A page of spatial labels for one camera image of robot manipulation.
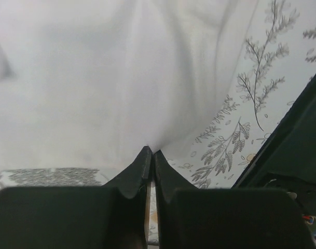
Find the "white t shirt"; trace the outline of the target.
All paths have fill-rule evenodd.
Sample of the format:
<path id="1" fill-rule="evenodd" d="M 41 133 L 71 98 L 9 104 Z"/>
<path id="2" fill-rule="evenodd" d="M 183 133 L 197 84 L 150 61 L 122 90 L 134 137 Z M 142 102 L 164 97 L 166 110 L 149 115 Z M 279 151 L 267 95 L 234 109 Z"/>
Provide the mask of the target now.
<path id="1" fill-rule="evenodd" d="M 0 1 L 0 170 L 188 152 L 257 1 Z"/>

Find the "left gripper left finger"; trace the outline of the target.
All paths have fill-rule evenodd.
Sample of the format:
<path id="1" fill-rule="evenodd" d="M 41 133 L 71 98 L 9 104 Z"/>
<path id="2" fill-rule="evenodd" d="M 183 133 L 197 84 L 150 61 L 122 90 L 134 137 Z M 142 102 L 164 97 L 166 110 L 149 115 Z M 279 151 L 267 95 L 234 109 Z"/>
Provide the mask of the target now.
<path id="1" fill-rule="evenodd" d="M 0 248 L 147 248 L 152 151 L 102 186 L 0 190 Z"/>

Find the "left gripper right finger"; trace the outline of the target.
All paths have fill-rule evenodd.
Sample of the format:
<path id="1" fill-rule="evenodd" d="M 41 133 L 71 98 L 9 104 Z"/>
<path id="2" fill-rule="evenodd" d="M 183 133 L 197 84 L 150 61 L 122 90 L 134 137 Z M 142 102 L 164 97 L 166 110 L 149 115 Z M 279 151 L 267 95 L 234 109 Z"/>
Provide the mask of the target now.
<path id="1" fill-rule="evenodd" d="M 160 248 L 314 248 L 290 196 L 276 189 L 199 189 L 154 155 Z"/>

